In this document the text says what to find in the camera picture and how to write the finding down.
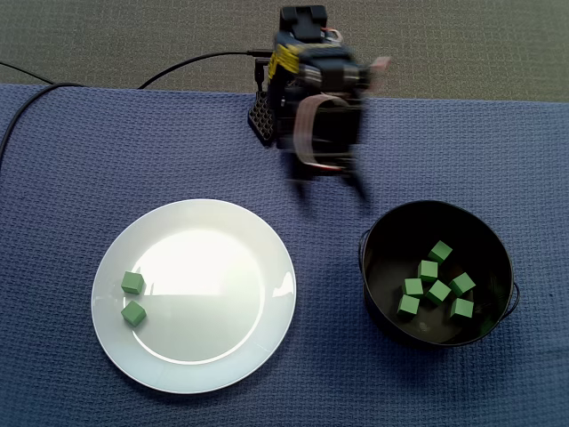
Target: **black wire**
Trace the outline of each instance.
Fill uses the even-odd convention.
[[[214,56],[224,56],[224,55],[252,55],[252,51],[242,51],[242,52],[216,52],[216,53],[207,53],[206,55],[196,56],[195,58],[190,58],[189,60],[185,60],[180,62],[179,64],[172,65],[171,67],[165,69],[161,73],[156,74],[154,77],[151,77],[149,80],[144,82],[139,89],[144,89],[146,86],[150,85],[151,83],[155,82],[162,76],[165,76],[168,73],[171,73],[175,69],[184,67],[185,65],[191,64],[192,62],[198,62],[199,60],[207,60],[208,58],[213,58]]]
[[[65,87],[65,86],[83,87],[83,85],[78,85],[77,83],[56,83],[56,84],[53,84],[51,86],[47,86],[44,89],[42,89],[41,91],[32,95],[32,97],[29,98],[26,102],[24,102],[22,104],[22,106],[20,107],[20,109],[18,109],[18,111],[16,111],[16,114],[13,115],[12,120],[10,121],[10,124],[8,124],[8,127],[6,128],[6,132],[4,132],[4,137],[2,138],[2,142],[0,142],[0,167],[2,166],[2,157],[4,156],[4,151],[6,149],[6,145],[8,144],[8,140],[10,139],[10,135],[12,134],[12,131],[14,130],[14,127],[16,126],[18,119],[21,117],[22,114],[24,114],[24,111],[26,111],[26,109],[28,109],[28,107],[31,104],[33,104],[34,101],[41,98],[46,93],[49,93],[53,89],[57,89],[58,87]]]
[[[46,82],[48,85],[53,85],[54,83],[52,80],[49,80],[45,77],[41,77],[35,73],[32,73],[31,71],[25,70],[24,68],[16,67],[15,65],[9,64],[8,62],[3,62],[0,60],[0,65],[4,65],[5,67],[8,68],[17,69],[20,73],[24,73],[27,74],[28,76],[35,77],[36,79],[41,80],[42,82]]]

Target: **pot handle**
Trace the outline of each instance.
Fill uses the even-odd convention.
[[[357,245],[357,260],[359,262],[359,270],[364,273],[364,254],[362,254],[362,248],[365,246],[365,241],[367,236],[370,234],[370,230],[366,230],[362,233],[362,237],[359,238],[359,244]]]
[[[514,305],[512,305],[512,308],[509,309],[506,314],[504,314],[502,316],[502,318],[500,319],[500,322],[502,322],[503,319],[505,319],[507,316],[509,316],[510,314],[512,314],[512,311],[514,311],[519,303],[519,286],[517,285],[516,282],[514,282],[514,286],[516,287],[516,300],[514,301]]]

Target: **gray carpet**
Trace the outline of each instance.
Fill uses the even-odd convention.
[[[569,101],[566,0],[321,3],[329,24],[362,62],[393,56],[387,83],[376,95]],[[284,4],[289,2],[0,0],[0,59],[56,81],[136,87],[201,53],[271,47]],[[33,80],[0,69],[0,82]],[[252,59],[204,61],[151,87],[252,92]]]

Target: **green block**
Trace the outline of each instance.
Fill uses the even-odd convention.
[[[432,261],[421,261],[419,263],[419,278],[426,282],[435,282],[438,277],[438,264]]]
[[[472,301],[457,298],[451,308],[451,318],[472,318],[474,303]]]
[[[138,324],[146,317],[146,311],[135,301],[130,301],[126,307],[123,308],[121,314],[128,323],[133,326]]]
[[[139,273],[131,273],[126,271],[123,277],[123,283],[121,287],[123,290],[129,294],[140,294],[142,287],[144,286],[144,278]]]
[[[403,293],[419,298],[423,296],[423,284],[420,278],[406,278],[403,284]]]
[[[427,292],[427,298],[429,298],[436,305],[439,305],[445,300],[448,294],[451,293],[451,288],[445,285],[440,280],[435,282],[435,285],[431,286]]]
[[[450,255],[452,251],[453,250],[450,246],[439,240],[435,247],[430,250],[429,259],[440,265],[446,258],[448,258],[448,255]]]
[[[469,291],[476,285],[468,274],[462,273],[460,276],[455,278],[449,286],[456,294],[456,296],[462,296],[462,294]]]
[[[397,307],[397,314],[405,316],[414,316],[419,309],[419,300],[409,295],[403,295]]]

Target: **blue tablecloth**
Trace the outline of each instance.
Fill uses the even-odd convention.
[[[0,85],[0,130],[38,86]],[[569,423],[569,105],[369,100],[362,213],[340,180],[310,188],[246,123],[250,94],[63,88],[21,118],[0,169],[0,425],[515,425]],[[172,396],[123,375],[90,298],[114,238],[166,203],[242,205],[286,244],[291,329],[256,373]],[[361,232],[390,208],[440,199],[501,237],[522,302],[481,342],[423,352],[363,305]]]

